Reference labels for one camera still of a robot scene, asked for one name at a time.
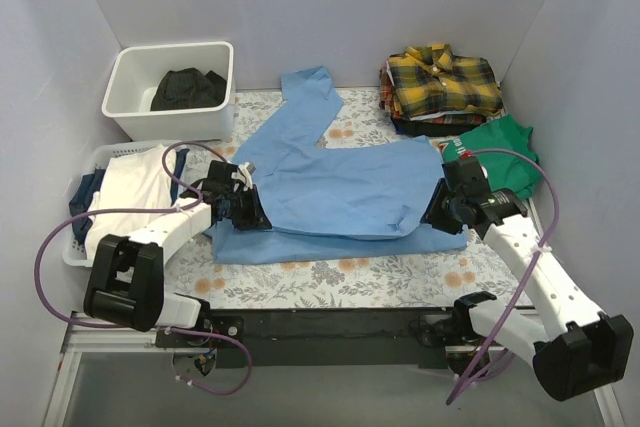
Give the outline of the light blue long sleeve shirt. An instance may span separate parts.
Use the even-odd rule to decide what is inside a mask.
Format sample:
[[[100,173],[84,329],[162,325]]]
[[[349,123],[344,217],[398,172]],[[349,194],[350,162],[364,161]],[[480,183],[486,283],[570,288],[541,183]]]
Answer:
[[[218,264],[425,254],[466,247],[421,218],[442,175],[424,137],[358,148],[316,143],[343,106],[323,67],[281,77],[283,104],[236,151],[250,162],[267,230],[208,230]]]

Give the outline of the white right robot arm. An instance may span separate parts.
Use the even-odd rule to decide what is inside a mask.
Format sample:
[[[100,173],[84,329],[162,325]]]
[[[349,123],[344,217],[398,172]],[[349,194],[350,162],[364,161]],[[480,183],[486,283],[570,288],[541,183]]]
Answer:
[[[621,380],[634,337],[629,321],[608,315],[577,286],[548,246],[549,235],[537,232],[513,191],[491,188],[477,156],[442,168],[424,222],[450,234],[475,231],[518,280],[515,297],[527,295],[538,314],[532,320],[516,311],[516,299],[503,304],[486,291],[457,299],[450,320],[454,336],[482,344],[448,399],[487,372],[479,363],[494,343],[526,361],[557,401]]]

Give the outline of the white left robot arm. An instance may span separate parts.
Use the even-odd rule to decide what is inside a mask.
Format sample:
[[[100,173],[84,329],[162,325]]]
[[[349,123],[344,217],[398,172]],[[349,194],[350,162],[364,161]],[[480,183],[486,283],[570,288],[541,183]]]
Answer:
[[[84,298],[90,317],[146,332],[177,327],[193,347],[213,333],[208,308],[194,297],[165,291],[167,261],[194,236],[229,220],[238,230],[271,228],[252,179],[253,164],[212,161],[208,176],[194,182],[173,210],[125,236],[109,234],[98,244]]]

